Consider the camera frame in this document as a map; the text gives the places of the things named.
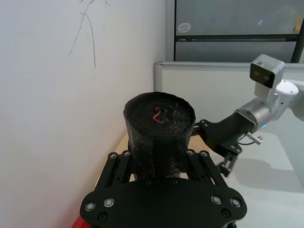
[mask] black cylindrical object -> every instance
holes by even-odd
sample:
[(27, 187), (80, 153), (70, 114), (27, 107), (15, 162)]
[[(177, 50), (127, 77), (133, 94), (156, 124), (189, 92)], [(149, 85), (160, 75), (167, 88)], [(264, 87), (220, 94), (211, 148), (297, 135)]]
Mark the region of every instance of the black cylindrical object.
[(191, 105), (171, 94), (145, 93), (130, 100), (123, 115), (137, 178), (179, 174), (195, 124)]

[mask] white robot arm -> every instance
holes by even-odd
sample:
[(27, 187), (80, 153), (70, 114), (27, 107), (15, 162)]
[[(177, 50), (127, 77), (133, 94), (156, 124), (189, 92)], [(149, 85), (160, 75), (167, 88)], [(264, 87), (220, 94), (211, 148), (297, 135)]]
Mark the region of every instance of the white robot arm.
[(257, 144), (262, 142), (261, 138), (252, 134), (279, 119), (287, 108), (304, 121), (304, 82), (284, 80), (284, 66), (284, 62), (266, 55), (260, 55), (251, 63), (250, 78), (256, 82), (256, 98), (236, 112), (255, 125), (247, 136)]

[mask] red wire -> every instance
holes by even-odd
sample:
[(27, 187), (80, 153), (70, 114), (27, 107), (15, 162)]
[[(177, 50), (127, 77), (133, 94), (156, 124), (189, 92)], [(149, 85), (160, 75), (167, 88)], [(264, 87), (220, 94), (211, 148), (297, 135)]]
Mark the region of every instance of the red wire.
[(158, 113), (155, 116), (153, 116), (153, 120), (155, 122), (158, 122), (159, 124), (162, 124), (162, 123), (164, 124), (165, 122), (160, 121), (160, 120), (157, 119), (157, 117), (162, 113), (161, 108), (160, 107), (155, 107), (155, 109), (158, 111)]

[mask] white partition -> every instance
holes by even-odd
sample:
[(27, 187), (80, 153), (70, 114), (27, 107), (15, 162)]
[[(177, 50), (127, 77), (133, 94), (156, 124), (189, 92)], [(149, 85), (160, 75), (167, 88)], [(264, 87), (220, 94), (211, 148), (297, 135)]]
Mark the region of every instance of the white partition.
[[(287, 64), (283, 78), (304, 81), (304, 65)], [(190, 102), (197, 121), (219, 122), (231, 115), (254, 98), (254, 86), (255, 82), (249, 78), (249, 64), (162, 62), (155, 65), (155, 90), (175, 94)], [(304, 122), (288, 109), (263, 131), (278, 136), (304, 186)], [(270, 146), (265, 152), (273, 149)]]

